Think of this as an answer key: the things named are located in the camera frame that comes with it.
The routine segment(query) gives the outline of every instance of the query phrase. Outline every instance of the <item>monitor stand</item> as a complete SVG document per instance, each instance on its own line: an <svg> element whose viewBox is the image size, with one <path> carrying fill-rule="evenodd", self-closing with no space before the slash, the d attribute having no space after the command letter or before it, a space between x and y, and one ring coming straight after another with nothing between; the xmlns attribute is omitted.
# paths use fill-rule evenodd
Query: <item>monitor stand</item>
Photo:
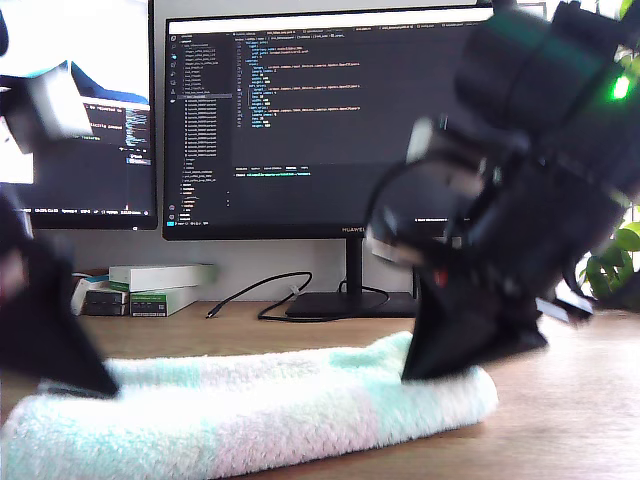
<svg viewBox="0 0 640 480"><path fill-rule="evenodd" d="M347 291L303 293L287 310L292 318L344 316L348 318L415 318L418 302L408 292L389 292L389 301L376 292L362 290L362 239L347 238Z"/></svg>

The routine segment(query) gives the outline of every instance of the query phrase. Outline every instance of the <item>white towel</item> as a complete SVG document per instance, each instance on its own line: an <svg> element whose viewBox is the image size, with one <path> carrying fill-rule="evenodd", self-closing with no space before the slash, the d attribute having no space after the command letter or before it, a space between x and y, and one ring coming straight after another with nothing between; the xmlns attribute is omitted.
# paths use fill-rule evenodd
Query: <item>white towel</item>
<svg viewBox="0 0 640 480"><path fill-rule="evenodd" d="M497 406L480 367L403 383L411 334L367 348L109 360L114 400L41 393L2 429L4 480L208 480L480 422Z"/></svg>

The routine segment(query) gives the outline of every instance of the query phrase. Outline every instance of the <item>wall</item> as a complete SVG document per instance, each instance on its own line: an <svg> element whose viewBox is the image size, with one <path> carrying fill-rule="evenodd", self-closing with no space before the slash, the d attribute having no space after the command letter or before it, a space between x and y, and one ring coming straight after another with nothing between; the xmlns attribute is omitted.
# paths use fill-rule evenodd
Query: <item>wall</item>
<svg viewBox="0 0 640 480"><path fill-rule="evenodd" d="M155 1L155 59L157 118L164 118L164 31L170 17L233 15L255 13L298 12L382 8L389 6L444 5L447 0L156 0ZM157 138L163 138L163 125L157 125ZM158 158L163 158L162 143L158 142ZM89 268L113 264L152 264L179 262L216 263L222 269L220 281L209 290L207 298L219 300L265 277L297 270L314 274L309 289L330 291L344 276L344 242L341 240L305 241L209 241L166 242L161 231L153 232L51 232L63 236L75 247L77 267ZM387 290L410 291L408 273L383 264L365 254L363 266L366 285ZM244 298L273 300L288 292L287 283L265 285Z"/></svg>

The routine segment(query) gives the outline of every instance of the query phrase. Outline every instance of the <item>green led light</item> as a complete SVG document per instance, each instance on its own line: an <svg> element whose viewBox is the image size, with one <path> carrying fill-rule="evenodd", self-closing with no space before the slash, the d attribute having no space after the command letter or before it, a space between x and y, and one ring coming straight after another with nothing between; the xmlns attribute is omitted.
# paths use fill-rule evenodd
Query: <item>green led light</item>
<svg viewBox="0 0 640 480"><path fill-rule="evenodd" d="M631 86L631 81L625 75L618 77L616 80L616 84L613 86L613 94L612 97L614 100L620 100L627 96L629 93L629 87Z"/></svg>

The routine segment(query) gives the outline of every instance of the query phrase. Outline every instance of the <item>monitor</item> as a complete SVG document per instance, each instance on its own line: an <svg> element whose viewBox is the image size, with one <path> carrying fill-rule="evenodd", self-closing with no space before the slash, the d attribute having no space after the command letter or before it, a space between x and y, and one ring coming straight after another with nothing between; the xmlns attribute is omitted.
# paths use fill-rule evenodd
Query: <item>monitor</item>
<svg viewBox="0 0 640 480"><path fill-rule="evenodd" d="M157 228L147 0L0 0L11 77L67 69L92 135L23 155L0 118L0 182L11 183L34 228Z"/></svg>
<svg viewBox="0 0 640 480"><path fill-rule="evenodd" d="M544 4L526 8L546 15ZM471 125L454 75L492 11L167 20L164 237L346 238L348 275L359 276L350 239L361 242L373 186L406 157L414 122ZM407 184L395 198L425 235L441 234L450 211L436 188Z"/></svg>

